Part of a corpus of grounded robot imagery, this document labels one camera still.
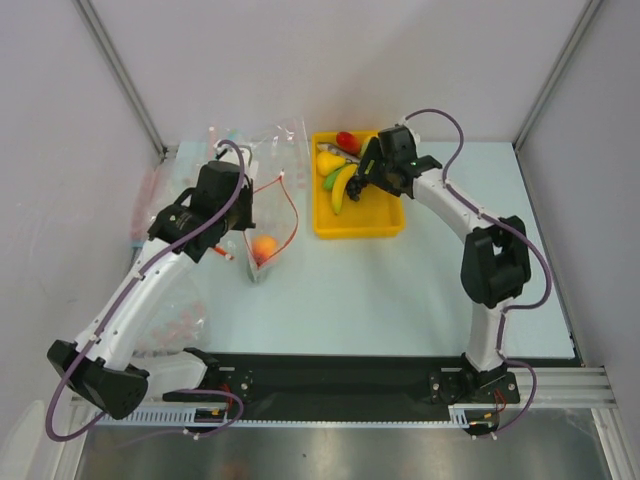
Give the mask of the yellow toy banana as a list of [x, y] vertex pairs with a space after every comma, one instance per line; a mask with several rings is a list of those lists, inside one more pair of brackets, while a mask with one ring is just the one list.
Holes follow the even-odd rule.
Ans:
[[349, 164], [344, 166], [335, 176], [334, 184], [331, 190], [331, 207], [335, 215], [341, 213], [343, 205], [343, 197], [350, 179], [356, 174], [358, 166]]

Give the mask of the clear orange-zipper zip bag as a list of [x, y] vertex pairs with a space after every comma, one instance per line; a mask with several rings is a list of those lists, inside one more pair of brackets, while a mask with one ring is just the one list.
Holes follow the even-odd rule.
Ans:
[[[254, 284], [262, 283], [267, 278], [269, 271], [291, 245], [298, 232], [300, 216], [285, 180], [285, 171], [281, 170], [273, 180], [254, 190], [255, 226], [243, 234], [248, 276]], [[252, 239], [259, 235], [270, 235], [278, 241], [278, 251], [262, 265], [255, 263], [251, 253]]]

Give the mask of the peach toy fruit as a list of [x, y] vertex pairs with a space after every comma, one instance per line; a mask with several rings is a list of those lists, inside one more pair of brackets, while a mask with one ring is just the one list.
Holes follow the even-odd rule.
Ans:
[[251, 253], [257, 265], [266, 263], [278, 251], [278, 241], [270, 235], [259, 235], [252, 239]]

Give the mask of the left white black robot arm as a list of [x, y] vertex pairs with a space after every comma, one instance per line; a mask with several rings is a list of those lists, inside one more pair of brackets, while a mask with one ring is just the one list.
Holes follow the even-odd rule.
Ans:
[[195, 187], [161, 210], [136, 264], [91, 324], [71, 341], [57, 340], [47, 358], [71, 389], [120, 420], [147, 397], [188, 390], [214, 397], [214, 358], [195, 348], [135, 363], [139, 336], [169, 290], [231, 230], [253, 227], [253, 185], [243, 161], [205, 164]]

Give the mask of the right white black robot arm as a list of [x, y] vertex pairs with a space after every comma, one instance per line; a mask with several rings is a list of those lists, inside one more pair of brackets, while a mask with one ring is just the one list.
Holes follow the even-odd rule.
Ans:
[[472, 302], [464, 356], [472, 369], [461, 376], [461, 388], [469, 399], [484, 401], [497, 389], [492, 371], [505, 363], [506, 314], [531, 279], [524, 222], [492, 216], [465, 198], [448, 178], [450, 165], [420, 156], [413, 132], [404, 125], [382, 130], [364, 145], [356, 177], [429, 208], [463, 244], [460, 280]]

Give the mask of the clear small orange-zipper bag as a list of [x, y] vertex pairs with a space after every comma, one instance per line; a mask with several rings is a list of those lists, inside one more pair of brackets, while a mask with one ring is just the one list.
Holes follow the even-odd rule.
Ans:
[[235, 259], [235, 256], [233, 254], [231, 254], [230, 252], [228, 252], [227, 250], [225, 250], [224, 248], [220, 247], [220, 246], [214, 246], [212, 247], [212, 250], [222, 256], [225, 260], [227, 261], [232, 261]]

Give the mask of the clear pink-zipper zip bag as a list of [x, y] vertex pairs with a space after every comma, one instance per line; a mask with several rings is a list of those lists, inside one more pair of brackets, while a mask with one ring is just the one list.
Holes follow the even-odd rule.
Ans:
[[147, 238], [157, 209], [156, 201], [162, 196], [166, 175], [164, 168], [158, 166], [149, 169], [141, 181], [130, 223], [130, 240], [133, 249], [140, 248]]

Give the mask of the dark toy grape bunch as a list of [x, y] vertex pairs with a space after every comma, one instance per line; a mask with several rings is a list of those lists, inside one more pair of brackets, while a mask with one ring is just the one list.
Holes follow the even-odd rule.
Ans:
[[358, 202], [362, 191], [368, 185], [368, 181], [359, 176], [353, 176], [349, 179], [346, 185], [346, 194], [353, 202]]

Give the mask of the green toy vegetable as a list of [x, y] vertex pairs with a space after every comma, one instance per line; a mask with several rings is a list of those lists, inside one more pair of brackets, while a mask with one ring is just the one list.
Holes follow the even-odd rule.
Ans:
[[335, 170], [331, 172], [325, 179], [322, 184], [322, 188], [326, 191], [331, 191], [334, 187], [337, 177], [341, 173], [340, 170]]

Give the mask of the yellow plastic bin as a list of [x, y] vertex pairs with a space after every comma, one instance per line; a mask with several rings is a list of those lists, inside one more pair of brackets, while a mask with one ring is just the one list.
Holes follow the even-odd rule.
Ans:
[[320, 143], [334, 143], [336, 132], [316, 132], [311, 136], [311, 223], [324, 240], [392, 237], [406, 225], [402, 200], [377, 187], [367, 186], [360, 201], [344, 197], [341, 213], [331, 205], [331, 192], [322, 187], [324, 178], [317, 172]]

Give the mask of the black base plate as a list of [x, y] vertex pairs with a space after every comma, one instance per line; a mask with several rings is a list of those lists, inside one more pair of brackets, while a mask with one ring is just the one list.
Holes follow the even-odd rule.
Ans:
[[456, 404], [490, 409], [520, 400], [506, 366], [475, 373], [461, 357], [214, 353], [205, 361], [213, 370], [194, 393], [164, 400], [208, 402], [222, 389], [243, 402], [245, 420], [364, 423], [441, 421]]

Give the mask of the left aluminium corner post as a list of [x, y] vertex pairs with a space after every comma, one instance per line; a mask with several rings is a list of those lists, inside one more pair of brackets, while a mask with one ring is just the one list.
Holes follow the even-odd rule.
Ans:
[[156, 157], [156, 162], [162, 163], [166, 158], [168, 147], [163, 142], [149, 110], [118, 52], [106, 25], [102, 21], [98, 10], [90, 0], [73, 0], [72, 4], [111, 72], [125, 101], [128, 103], [135, 119], [139, 123], [146, 140], [150, 143]]

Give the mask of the aluminium corner post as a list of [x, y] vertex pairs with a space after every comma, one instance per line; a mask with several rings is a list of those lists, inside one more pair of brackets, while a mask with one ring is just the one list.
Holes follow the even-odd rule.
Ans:
[[118, 52], [106, 25], [102, 21], [98, 10], [90, 0], [73, 0], [72, 4], [111, 72], [125, 101], [128, 103], [135, 119], [139, 123], [146, 140], [150, 143], [156, 157], [156, 162], [162, 163], [166, 158], [168, 147], [163, 142], [149, 110]]
[[528, 138], [539, 123], [605, 4], [606, 1], [604, 0], [589, 0], [584, 2], [579, 15], [571, 27], [559, 53], [556, 55], [551, 69], [512, 142], [512, 147], [516, 155], [522, 151]]

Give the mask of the right aluminium corner post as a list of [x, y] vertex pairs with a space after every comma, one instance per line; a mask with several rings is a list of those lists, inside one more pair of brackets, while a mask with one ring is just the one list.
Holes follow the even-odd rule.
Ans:
[[589, 0], [584, 2], [579, 15], [571, 27], [559, 53], [556, 55], [551, 69], [512, 142], [512, 147], [516, 155], [522, 151], [528, 138], [539, 123], [605, 4], [606, 1], [604, 0]]

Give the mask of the aluminium front rail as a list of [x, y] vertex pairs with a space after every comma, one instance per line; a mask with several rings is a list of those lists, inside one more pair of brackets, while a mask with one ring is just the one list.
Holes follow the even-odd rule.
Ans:
[[[508, 368], [515, 375], [520, 400], [516, 405], [523, 406], [526, 403], [540, 405], [560, 404], [605, 404], [613, 401], [613, 395], [609, 382], [603, 370], [587, 368], [542, 368], [528, 369], [524, 366]], [[178, 393], [194, 393], [191, 390], [175, 390]], [[214, 390], [214, 400], [208, 402], [175, 402], [164, 400], [166, 393], [142, 392], [137, 388], [126, 388], [119, 392], [113, 387], [106, 391], [104, 400], [95, 401], [96, 408], [116, 420], [122, 420], [132, 414], [138, 408], [150, 405], [209, 405], [212, 408], [222, 410], [228, 408], [235, 411], [244, 409], [244, 404], [235, 394], [222, 389]]]

